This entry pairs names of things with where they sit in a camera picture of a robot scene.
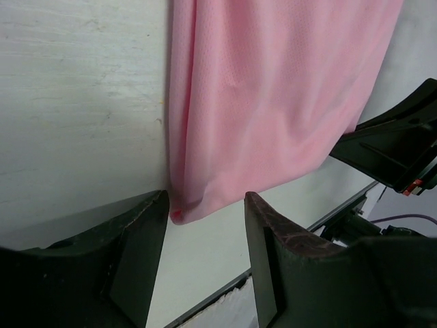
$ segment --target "pink fabric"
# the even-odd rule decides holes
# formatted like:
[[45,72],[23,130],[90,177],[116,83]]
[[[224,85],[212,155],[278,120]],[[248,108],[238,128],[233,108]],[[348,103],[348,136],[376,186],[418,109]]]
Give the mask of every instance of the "pink fabric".
[[188,223],[317,169],[353,131],[402,0],[178,0],[172,214]]

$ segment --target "cable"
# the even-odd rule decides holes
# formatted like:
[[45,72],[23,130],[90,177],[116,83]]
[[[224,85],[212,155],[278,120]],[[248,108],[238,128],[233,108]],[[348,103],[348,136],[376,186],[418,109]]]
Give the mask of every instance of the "cable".
[[402,214],[402,215],[395,215],[394,217],[385,217],[383,219],[373,220],[373,221],[370,221],[370,222],[372,222],[372,223],[381,223],[381,222],[387,222],[387,221],[392,221],[392,220],[405,219],[407,217],[418,217],[419,219],[425,219],[425,220],[431,221],[432,223],[437,225],[437,220],[435,218],[429,217],[429,216],[424,215],[424,214]]

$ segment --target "mechanical part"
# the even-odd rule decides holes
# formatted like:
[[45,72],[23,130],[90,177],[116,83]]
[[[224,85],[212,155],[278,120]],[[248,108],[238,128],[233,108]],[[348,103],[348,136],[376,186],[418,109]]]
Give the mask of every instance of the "mechanical part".
[[437,81],[426,80],[401,103],[359,124],[330,155],[404,195],[437,184]]
[[345,248],[256,193],[244,205],[260,328],[437,324],[437,239],[374,236]]
[[345,245],[350,245],[363,236],[381,236],[381,229],[352,211],[326,222],[320,235],[328,241],[341,241]]
[[144,328],[168,213],[155,191],[47,249],[0,248],[0,326]]

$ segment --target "white surface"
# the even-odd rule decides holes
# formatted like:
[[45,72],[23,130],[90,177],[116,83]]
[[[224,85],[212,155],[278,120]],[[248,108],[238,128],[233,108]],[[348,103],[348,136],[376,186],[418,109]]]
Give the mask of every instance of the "white surface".
[[164,187],[167,1],[0,1],[0,231]]
[[258,328],[253,282],[250,277],[241,289],[223,295],[216,303],[180,328]]
[[[0,231],[164,187],[167,7],[0,0]],[[436,0],[405,1],[364,120],[437,77],[436,12]],[[328,159],[263,196],[308,226],[370,182]],[[169,224],[147,327],[165,326],[248,269],[242,214],[239,202]]]

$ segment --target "red component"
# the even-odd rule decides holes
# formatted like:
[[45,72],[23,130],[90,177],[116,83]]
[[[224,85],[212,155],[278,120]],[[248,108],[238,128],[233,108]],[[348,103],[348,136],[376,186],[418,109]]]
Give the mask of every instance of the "red component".
[[405,189],[402,195],[409,196],[414,188],[419,187],[422,183],[423,181],[421,179],[416,179],[407,189]]

